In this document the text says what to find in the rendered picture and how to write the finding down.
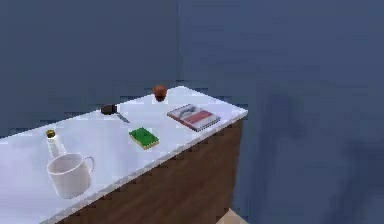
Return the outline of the red and grey book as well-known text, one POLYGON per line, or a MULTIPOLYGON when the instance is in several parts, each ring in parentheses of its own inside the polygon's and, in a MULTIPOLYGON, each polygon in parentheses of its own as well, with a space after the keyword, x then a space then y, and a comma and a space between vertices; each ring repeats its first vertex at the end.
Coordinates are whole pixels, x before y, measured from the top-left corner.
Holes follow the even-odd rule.
POLYGON ((200 132, 221 119, 220 116, 193 104, 174 109, 168 112, 167 116, 196 132, 200 132))

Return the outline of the green and yellow sponge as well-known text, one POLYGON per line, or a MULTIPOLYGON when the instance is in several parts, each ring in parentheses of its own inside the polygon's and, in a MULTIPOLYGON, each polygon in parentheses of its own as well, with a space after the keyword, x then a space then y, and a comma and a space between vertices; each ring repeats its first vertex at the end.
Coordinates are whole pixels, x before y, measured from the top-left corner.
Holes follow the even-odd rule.
POLYGON ((132 130, 129 135, 144 150, 159 143, 159 139, 143 127, 132 130))

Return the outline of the brown cabinet with white worktop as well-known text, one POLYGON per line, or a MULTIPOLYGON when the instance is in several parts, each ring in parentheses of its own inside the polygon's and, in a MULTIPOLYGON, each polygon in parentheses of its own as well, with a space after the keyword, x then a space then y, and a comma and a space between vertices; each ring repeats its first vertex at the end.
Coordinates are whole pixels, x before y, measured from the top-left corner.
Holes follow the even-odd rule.
POLYGON ((147 95, 119 104, 118 111, 129 123, 96 110, 0 139, 0 224, 55 224, 247 115, 243 108, 184 86, 169 89, 161 103, 147 95), (167 116, 186 104, 221 119, 195 132, 167 116), (129 133, 140 127, 159 143, 146 150, 139 146, 129 133), (59 197, 47 173, 49 129, 67 151, 95 159, 90 188, 73 199, 59 197))

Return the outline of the white mug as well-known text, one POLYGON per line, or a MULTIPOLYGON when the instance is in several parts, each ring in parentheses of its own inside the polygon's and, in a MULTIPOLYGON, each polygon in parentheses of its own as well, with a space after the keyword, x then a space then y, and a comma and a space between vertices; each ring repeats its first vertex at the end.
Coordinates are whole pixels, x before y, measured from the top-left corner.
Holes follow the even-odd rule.
POLYGON ((91 186, 91 173, 95 168, 92 156, 68 153, 53 159, 47 165, 47 173, 57 195, 71 199, 83 194, 91 186))

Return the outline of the white bottle with gold cap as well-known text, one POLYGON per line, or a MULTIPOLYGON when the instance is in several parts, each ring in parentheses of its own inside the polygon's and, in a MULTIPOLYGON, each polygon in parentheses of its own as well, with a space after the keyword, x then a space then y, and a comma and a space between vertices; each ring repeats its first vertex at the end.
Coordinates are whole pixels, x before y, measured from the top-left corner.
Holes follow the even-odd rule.
POLYGON ((52 158, 62 156, 66 153, 60 137, 52 129, 46 131, 47 145, 52 158))

